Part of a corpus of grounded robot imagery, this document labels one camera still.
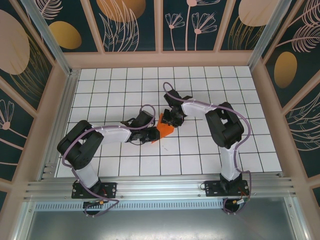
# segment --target line-drawn flower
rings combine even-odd
[[[199,13],[192,14],[192,25],[195,33],[195,43],[194,50],[197,50],[197,38],[199,34],[207,34],[212,33],[217,30],[217,25],[214,25],[216,20],[214,18],[214,13],[202,14],[201,18],[199,18]]]
[[[171,17],[171,14],[168,13],[165,15],[165,20],[170,28],[172,47],[173,47],[173,51],[175,51],[176,49],[175,49],[175,44],[174,44],[174,38],[172,36],[172,29],[184,27],[185,22],[183,21],[181,13],[179,13],[179,14],[174,13],[174,14],[172,14],[172,17]]]
[[[188,4],[188,13],[186,15],[186,28],[185,28],[185,50],[188,51],[188,26],[189,26],[189,16],[191,7],[195,6],[205,6],[219,3],[220,0],[186,0]]]
[[[23,137],[23,138],[27,138],[26,136],[16,132],[15,130],[11,129],[10,128],[10,125],[11,125],[11,120],[12,120],[12,117],[14,115],[14,110],[15,110],[15,104],[11,101],[8,101],[8,104],[6,105],[6,102],[1,99],[0,100],[0,129],[2,130],[10,130],[11,132],[19,135],[20,137]],[[3,142],[11,147],[14,147],[16,149],[20,149],[20,150],[23,150],[24,148],[23,147],[20,147],[18,145],[15,145],[11,142],[8,142],[2,138],[0,138],[0,142]]]

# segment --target orange block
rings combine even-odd
[[[161,122],[163,115],[164,115],[163,113],[160,114],[159,121],[156,126],[156,129],[158,129],[160,132],[161,139],[168,136],[169,134],[172,134],[175,130],[175,128],[173,126],[169,126],[168,124]]]

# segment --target wall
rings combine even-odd
[[[252,73],[281,167],[314,236],[320,236],[319,19],[319,0],[297,0]]]
[[[73,68],[247,65],[278,2],[35,1]]]
[[[42,167],[66,75],[16,1],[1,1],[0,32],[0,238],[8,239]]]

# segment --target enclosure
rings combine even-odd
[[[3,0],[0,238],[319,239],[319,26],[319,0]],[[86,217],[58,143],[145,104],[157,125],[165,82],[249,122],[246,209],[206,196],[224,160],[207,122],[186,116],[154,143],[99,146],[91,165],[119,204]]]

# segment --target purple cable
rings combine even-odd
[[[70,164],[67,164],[66,163],[66,157],[68,155],[68,153],[70,152],[70,150],[74,147],[74,145],[76,145],[76,143],[85,135],[87,135],[88,133],[92,132],[92,131],[95,131],[95,130],[101,130],[101,129],[114,129],[114,128],[117,128],[117,129],[127,129],[127,130],[141,130],[141,129],[145,129],[147,128],[150,124],[152,124],[155,120],[155,117],[156,117],[156,109],[150,105],[150,104],[145,104],[143,105],[141,108],[140,108],[140,112],[142,111],[142,109],[144,107],[151,107],[152,110],[153,110],[153,116],[152,116],[152,119],[151,121],[144,125],[144,126],[141,126],[141,127],[128,127],[128,126],[97,126],[97,127],[93,127],[93,128],[90,128],[89,130],[83,132],[82,134],[80,134],[80,136],[78,136],[71,144],[70,146],[66,149],[65,153],[63,154],[62,156],[62,159],[61,159],[61,162],[62,162],[62,165],[66,166],[66,167],[69,167],[71,168],[71,171],[72,173],[74,174],[75,178],[78,180],[78,182],[83,186],[83,188],[88,192],[90,193],[92,196],[95,196],[97,197],[98,199],[101,199],[101,200],[105,200],[105,201],[112,201],[112,202],[115,202],[114,204],[112,204],[110,207],[108,207],[106,210],[104,211],[101,211],[99,213],[97,213],[96,215],[89,215],[87,213],[87,209],[91,206],[91,205],[88,205],[85,209],[84,209],[84,213],[86,214],[87,217],[98,217],[98,216],[101,216],[102,214],[105,214],[107,211],[109,211],[111,208],[113,208],[115,205],[117,205],[119,203],[119,200],[117,199],[112,199],[112,198],[107,198],[107,197],[103,197],[103,196],[100,196],[100,195],[97,195],[95,194],[94,192],[92,192],[89,188],[87,188],[84,183],[80,180],[76,170],[70,165]]]
[[[196,104],[201,104],[201,105],[205,105],[207,107],[213,107],[213,108],[217,108],[217,109],[222,109],[222,110],[226,110],[226,111],[229,111],[231,113],[234,113],[236,115],[238,115],[244,122],[245,124],[247,125],[248,127],[248,135],[242,140],[240,141],[234,148],[234,154],[233,154],[233,161],[234,161],[234,166],[235,166],[235,169],[239,172],[239,173],[242,173],[242,174],[249,174],[249,182],[250,182],[250,188],[249,188],[249,196],[248,196],[248,199],[250,199],[250,196],[251,196],[251,190],[252,190],[252,178],[251,178],[251,172],[248,170],[248,171],[241,171],[239,168],[238,168],[238,165],[237,165],[237,150],[238,148],[240,147],[240,145],[242,145],[245,141],[248,140],[248,138],[250,137],[251,135],[251,127],[250,127],[250,124],[248,122],[248,120],[242,115],[240,114],[239,112],[233,110],[233,109],[230,109],[230,108],[227,108],[227,107],[224,107],[224,106],[219,106],[219,105],[214,105],[214,104],[208,104],[208,103],[205,103],[205,102],[202,102],[202,101],[197,101],[197,100],[183,100],[181,98],[177,98],[175,96],[172,96],[167,90],[166,90],[166,84],[169,85],[171,87],[171,89],[174,89],[174,87],[169,83],[169,82],[164,82],[163,83],[163,90],[165,91],[165,93],[172,99],[174,100],[177,100],[177,101],[180,101],[180,102],[184,102],[184,103],[196,103]],[[230,210],[226,209],[226,201],[228,200],[228,198],[224,199],[223,200],[223,211],[226,213],[226,214],[230,214],[232,213]],[[244,206],[237,211],[237,213],[240,213],[244,208],[245,206],[247,205],[247,203],[244,204]]]

